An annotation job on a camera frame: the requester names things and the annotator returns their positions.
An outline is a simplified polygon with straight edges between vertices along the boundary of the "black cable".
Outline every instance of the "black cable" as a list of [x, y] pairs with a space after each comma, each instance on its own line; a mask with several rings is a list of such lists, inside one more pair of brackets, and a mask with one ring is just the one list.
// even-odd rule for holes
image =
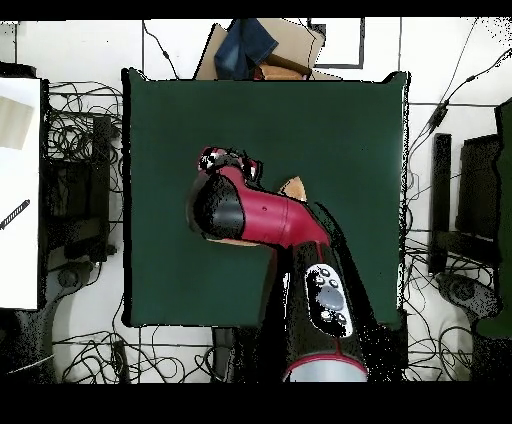
[[172, 61], [171, 59], [169, 58], [169, 53], [167, 53], [164, 48], [162, 47], [162, 45], [160, 44], [160, 41], [158, 40], [158, 38], [156, 38], [155, 35], [151, 34], [148, 29], [146, 28], [146, 23], [144, 21], [142, 21], [142, 27], [144, 28], [144, 32], [149, 35], [150, 37], [153, 37], [155, 39], [155, 41], [157, 42], [158, 44], [158, 47], [160, 47], [160, 50], [162, 51], [162, 54], [164, 55], [164, 57], [169, 61], [169, 63], [171, 64], [171, 68], [172, 68], [172, 71], [174, 72], [174, 76], [176, 77], [177, 80], [179, 80], [180, 78], [178, 77], [178, 74], [176, 73], [176, 69], [174, 69], [174, 65], [172, 64]]
[[[439, 352], [440, 352], [441, 364], [442, 364], [443, 369], [444, 369], [444, 371], [445, 371], [446, 375], [448, 376], [448, 378], [449, 378], [450, 380], [452, 380], [452, 381], [456, 381], [456, 380], [452, 377], [452, 375], [448, 372], [448, 369], [446, 368], [446, 360], [445, 360], [445, 358], [444, 358], [445, 350], [442, 348], [442, 343], [441, 343], [441, 341], [442, 341], [442, 339], [443, 339], [444, 335], [445, 335], [446, 333], [448, 333], [449, 331], [452, 331], [452, 330], [461, 330], [461, 331], [465, 331], [466, 333], [468, 333], [468, 334], [469, 334], [469, 335], [471, 335], [471, 336], [473, 336], [473, 333], [471, 332], [471, 330], [468, 330], [468, 329], [467, 329], [467, 328], [465, 328], [465, 327], [461, 327], [461, 326], [459, 326], [459, 325], [454, 325], [454, 326], [451, 326], [451, 327], [448, 327], [448, 328], [444, 329], [444, 330], [441, 332], [441, 334], [439, 335], [438, 346], [439, 346]], [[469, 358], [467, 358], [467, 356], [466, 356], [462, 351], [460, 351], [460, 350], [458, 351], [458, 355], [459, 355], [459, 356], [462, 356], [462, 358], [463, 358], [462, 360], [461, 360], [461, 359], [459, 359], [459, 358], [457, 358], [457, 357], [456, 357], [455, 355], [453, 355], [452, 353], [451, 353], [451, 355], [453, 356], [453, 358], [454, 358], [455, 360], [457, 360], [457, 361], [458, 361], [460, 364], [462, 364], [465, 368], [470, 369], [470, 367], [471, 367], [471, 361], [469, 360]]]

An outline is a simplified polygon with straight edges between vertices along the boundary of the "black border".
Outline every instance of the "black border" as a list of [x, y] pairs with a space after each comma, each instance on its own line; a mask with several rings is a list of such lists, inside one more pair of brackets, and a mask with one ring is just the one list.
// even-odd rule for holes
[[[312, 26], [311, 26], [311, 19], [312, 18], [307, 18], [307, 27], [310, 29], [310, 30], [313, 30]], [[359, 63], [357, 64], [325, 64], [325, 63], [322, 63], [322, 64], [318, 64], [318, 63], [315, 63], [315, 68], [318, 68], [318, 69], [363, 69], [363, 65], [364, 65], [364, 36], [365, 36], [365, 28], [366, 28], [366, 24], [365, 24], [365, 18], [360, 18], [361, 19], [361, 24], [359, 26]]]
[[123, 218], [123, 269], [124, 269], [124, 308], [121, 314], [121, 322], [125, 327], [133, 327], [132, 316], [132, 181], [130, 169], [132, 157], [130, 154], [130, 127], [132, 116], [130, 69], [121, 70], [121, 83], [123, 84], [123, 123], [122, 123], [122, 147], [123, 154], [123, 181], [124, 218]]

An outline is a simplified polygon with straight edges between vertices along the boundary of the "button panel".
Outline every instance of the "button panel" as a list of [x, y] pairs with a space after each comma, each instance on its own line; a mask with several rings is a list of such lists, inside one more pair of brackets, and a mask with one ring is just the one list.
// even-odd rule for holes
[[329, 265], [316, 264], [306, 270], [305, 283], [312, 323], [333, 337], [350, 337], [354, 330], [341, 277]]

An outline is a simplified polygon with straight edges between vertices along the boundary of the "white panel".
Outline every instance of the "white panel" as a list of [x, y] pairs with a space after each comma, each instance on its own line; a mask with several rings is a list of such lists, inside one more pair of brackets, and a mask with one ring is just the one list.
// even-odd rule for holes
[[312, 18], [311, 23], [326, 25], [326, 42], [317, 65], [359, 63], [361, 18]]
[[365, 18], [363, 69], [317, 70], [347, 80], [381, 82], [398, 68], [399, 34], [399, 18]]
[[[512, 46], [498, 18], [480, 19], [468, 40], [450, 94]], [[474, 18], [403, 18], [402, 69], [412, 73], [409, 101], [438, 102], [449, 86]], [[455, 103], [500, 104], [512, 96], [512, 59], [462, 87]]]
[[14, 25], [0, 23], [0, 62], [14, 63]]
[[18, 63], [51, 82], [99, 81], [122, 89], [121, 69], [142, 65], [141, 21], [26, 22]]

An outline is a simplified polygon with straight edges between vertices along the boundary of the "white paper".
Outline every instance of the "white paper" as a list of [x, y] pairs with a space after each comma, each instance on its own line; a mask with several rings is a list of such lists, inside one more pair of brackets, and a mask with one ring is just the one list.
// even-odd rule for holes
[[0, 96], [34, 108], [22, 150], [0, 147], [0, 221], [30, 205], [0, 230], [0, 307], [37, 308], [40, 81], [0, 78]]

